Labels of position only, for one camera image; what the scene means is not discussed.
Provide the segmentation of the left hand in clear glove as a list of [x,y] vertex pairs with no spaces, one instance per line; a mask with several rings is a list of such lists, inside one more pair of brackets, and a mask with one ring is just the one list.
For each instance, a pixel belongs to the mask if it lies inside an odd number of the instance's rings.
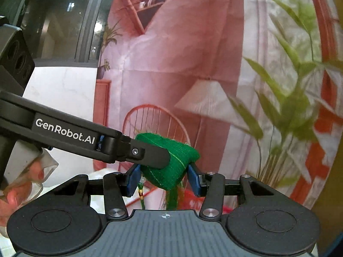
[[46,149],[24,141],[16,142],[1,181],[2,237],[8,237],[6,227],[10,216],[41,194],[43,183],[58,165]]

